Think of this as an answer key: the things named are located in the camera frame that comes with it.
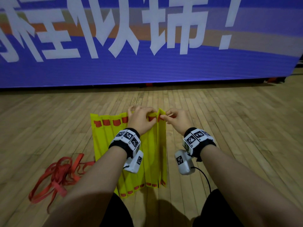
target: black cable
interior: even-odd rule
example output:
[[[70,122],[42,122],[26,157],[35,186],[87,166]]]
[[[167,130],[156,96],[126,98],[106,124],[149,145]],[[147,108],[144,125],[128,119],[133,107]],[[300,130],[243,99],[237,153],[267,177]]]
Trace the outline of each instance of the black cable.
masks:
[[[209,183],[209,181],[208,181],[207,176],[205,175],[205,173],[203,173],[202,170],[200,170],[199,168],[197,168],[197,167],[195,167],[195,166],[192,166],[191,168],[195,168],[195,169],[198,169],[199,171],[201,171],[201,173],[204,175],[204,177],[205,177],[206,180],[207,180],[207,183],[208,183],[208,186],[209,186],[209,193],[211,193],[210,183]]]

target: hand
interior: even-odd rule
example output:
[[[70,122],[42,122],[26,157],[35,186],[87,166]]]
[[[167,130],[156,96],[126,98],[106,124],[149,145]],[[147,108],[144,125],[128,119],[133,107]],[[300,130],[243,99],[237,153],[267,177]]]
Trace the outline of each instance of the hand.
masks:
[[[133,128],[138,131],[139,135],[143,135],[148,132],[157,122],[157,119],[154,118],[152,121],[147,121],[146,115],[149,112],[157,112],[152,107],[136,107],[134,113],[131,113],[133,107],[130,107],[127,110],[128,114],[128,128]]]
[[[193,127],[190,119],[188,118],[186,111],[182,109],[171,108],[166,112],[166,115],[160,115],[168,124],[171,124],[178,133],[184,136],[184,133],[191,127]]]

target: forearm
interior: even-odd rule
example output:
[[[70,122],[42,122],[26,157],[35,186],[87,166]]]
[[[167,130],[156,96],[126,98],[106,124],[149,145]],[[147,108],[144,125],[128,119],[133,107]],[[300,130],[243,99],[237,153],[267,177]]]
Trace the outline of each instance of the forearm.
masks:
[[[68,192],[46,226],[99,226],[126,161],[126,152],[110,148]]]
[[[250,169],[208,145],[200,153],[214,183],[245,226],[299,226],[302,212]]]

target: red rope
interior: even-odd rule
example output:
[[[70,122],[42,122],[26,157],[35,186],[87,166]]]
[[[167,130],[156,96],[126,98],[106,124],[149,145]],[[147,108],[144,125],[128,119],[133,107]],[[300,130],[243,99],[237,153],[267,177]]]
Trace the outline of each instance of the red rope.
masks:
[[[64,186],[75,185],[80,180],[81,177],[75,175],[76,170],[77,173],[80,175],[85,174],[84,169],[87,166],[92,166],[95,163],[80,163],[83,156],[84,154],[79,154],[74,164],[72,158],[70,157],[63,157],[58,162],[52,163],[45,170],[45,173],[39,178],[33,190],[29,193],[28,199],[30,200],[30,202],[36,204],[42,201],[47,196],[49,196],[51,193],[53,193],[53,195],[51,196],[51,202],[47,206],[47,213],[49,213],[49,207],[53,203],[56,194],[59,193],[62,197],[65,197],[67,191]],[[65,160],[68,160],[68,163],[62,164],[62,162]],[[49,176],[51,176],[51,182],[49,183],[49,185],[45,187],[39,194],[35,195],[35,192],[38,189],[39,185],[43,182],[44,179],[48,178]]]

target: wooden floor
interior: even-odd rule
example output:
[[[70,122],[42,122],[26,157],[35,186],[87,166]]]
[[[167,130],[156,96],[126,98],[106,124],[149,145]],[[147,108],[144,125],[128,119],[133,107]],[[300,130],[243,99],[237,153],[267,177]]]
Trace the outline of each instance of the wooden floor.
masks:
[[[211,84],[149,88],[0,93],[0,226],[41,226],[50,201],[28,193],[63,156],[93,160],[90,113],[115,115],[129,105],[188,111],[218,147],[303,207],[303,76],[284,84]],[[182,176],[174,159],[181,135],[167,126],[169,182],[124,200],[135,226],[190,226],[209,189],[203,175]],[[198,163],[216,186],[203,163]],[[53,210],[60,202],[58,196]]]

